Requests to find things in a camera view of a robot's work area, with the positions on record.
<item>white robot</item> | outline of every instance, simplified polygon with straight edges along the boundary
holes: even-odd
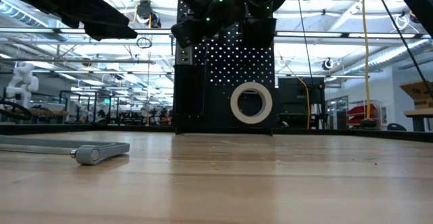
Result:
[[[16,95],[20,95],[19,104],[25,108],[30,107],[32,92],[39,88],[39,79],[33,76],[35,65],[20,62],[14,68],[14,76],[6,87],[6,97],[10,102],[16,102]]]

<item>black cable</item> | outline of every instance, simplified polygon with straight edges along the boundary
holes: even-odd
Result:
[[[299,4],[299,13],[300,13],[300,22],[302,24],[302,31],[304,33],[304,42],[305,42],[305,49],[306,49],[306,57],[309,60],[309,70],[310,70],[310,77],[311,77],[311,84],[314,86],[314,82],[313,82],[313,73],[311,72],[311,61],[310,61],[310,53],[309,53],[309,45],[306,42],[306,35],[305,35],[305,26],[304,26],[304,18],[302,17],[302,8],[300,6],[300,0],[298,0],[298,4]]]
[[[147,49],[152,47],[152,41],[148,38],[141,37],[140,39],[137,39],[136,45],[138,48]]]
[[[301,21],[301,24],[302,24],[302,31],[304,33],[304,42],[305,42],[305,49],[306,49],[306,57],[307,57],[307,59],[309,61],[309,71],[310,71],[311,85],[313,86],[313,91],[315,92],[316,88],[314,86],[313,73],[311,72],[311,60],[310,60],[310,53],[309,53],[309,45],[308,45],[308,43],[306,41],[304,18],[302,17],[302,8],[301,8],[301,5],[300,5],[300,0],[298,0],[298,4],[299,4],[300,21]],[[320,107],[319,107],[319,113],[322,116],[322,111],[321,111]],[[322,129],[325,129],[325,123],[323,122],[323,118],[321,119],[321,124],[322,124]]]
[[[394,24],[394,26],[397,28],[397,32],[398,32],[398,34],[400,35],[401,41],[403,42],[403,44],[405,45],[405,47],[406,47],[406,49],[407,49],[407,53],[409,53],[409,56],[410,56],[411,59],[412,59],[413,65],[416,67],[416,69],[417,69],[417,71],[418,71],[418,74],[419,74],[419,76],[420,76],[421,79],[422,79],[422,82],[423,82],[424,85],[426,86],[428,94],[429,94],[430,97],[433,99],[433,91],[431,90],[430,85],[429,85],[429,83],[427,82],[426,78],[425,78],[424,75],[422,74],[421,69],[419,69],[418,63],[417,63],[415,57],[413,56],[413,53],[412,53],[411,49],[409,48],[409,46],[408,46],[408,44],[407,44],[405,38],[404,38],[403,35],[401,34],[401,31],[400,31],[400,29],[398,28],[398,26],[397,26],[397,24],[396,24],[394,18],[392,17],[392,14],[391,14],[390,10],[388,9],[388,6],[386,5],[385,0],[380,0],[380,1],[382,1],[382,3],[384,4],[384,7],[385,7],[385,9],[386,9],[386,12],[388,13],[388,15],[389,15],[390,18],[391,18],[391,22],[392,22],[392,23]]]

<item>yellow cable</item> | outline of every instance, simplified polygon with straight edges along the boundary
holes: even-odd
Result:
[[[367,18],[365,17],[365,0],[363,0],[363,25],[364,25],[364,40],[365,40],[365,95],[367,96],[367,119],[370,119],[370,85],[368,81],[368,36],[367,36]]]
[[[302,79],[300,79],[299,77],[297,77],[296,74],[292,71],[292,69],[290,69],[289,65],[287,65],[286,61],[284,60],[283,56],[280,54],[279,51],[278,51],[278,54],[279,54],[281,60],[283,61],[284,65],[286,65],[286,67],[293,74],[293,76],[295,76],[305,87],[305,91],[306,91],[306,108],[307,108],[307,111],[308,111],[308,119],[307,119],[307,122],[306,122],[306,129],[310,129],[311,107],[310,107],[310,91],[309,91],[309,88],[306,85],[306,83]]]
[[[131,24],[134,24],[135,21],[136,21],[136,19],[137,19],[137,9],[138,9],[138,5],[135,6],[134,19],[133,19],[133,21],[131,22]]]

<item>ceiling duct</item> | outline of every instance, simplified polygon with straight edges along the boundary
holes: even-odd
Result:
[[[20,21],[23,24],[26,24],[33,28],[47,28],[46,25],[43,25],[40,20],[32,17],[31,15],[23,12],[16,6],[4,1],[0,0],[0,13],[5,14],[13,19]],[[40,34],[41,37],[45,37],[47,39],[55,39],[57,41],[66,41],[67,38],[59,35],[59,34]]]
[[[408,44],[410,50],[412,51],[412,54],[419,55],[429,49],[433,48],[433,41],[432,40],[422,40],[417,41],[414,43]],[[407,52],[406,47],[400,46],[400,47],[391,47],[388,49],[385,49],[383,51],[379,51],[375,53],[374,55],[371,55],[369,57],[370,62],[368,63],[368,69],[370,71],[379,70],[380,68],[383,68],[385,66],[389,66],[392,64],[395,64],[396,62],[401,62],[403,60],[406,60],[410,58],[409,53]],[[358,73],[362,70],[364,70],[365,64],[353,64],[352,66],[349,66],[344,69],[343,74],[354,74]]]

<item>black machine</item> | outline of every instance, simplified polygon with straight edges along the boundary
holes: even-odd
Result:
[[[301,78],[305,86],[295,77],[278,78],[278,117],[280,125],[295,129],[304,129],[308,120],[306,94],[309,94],[310,107],[316,105],[316,113],[311,114],[311,126],[319,128],[320,122],[327,120],[325,107],[325,79]]]
[[[129,19],[104,0],[21,0],[47,14],[54,14],[62,22],[78,28],[84,24],[93,39],[135,39],[137,33],[128,27]]]

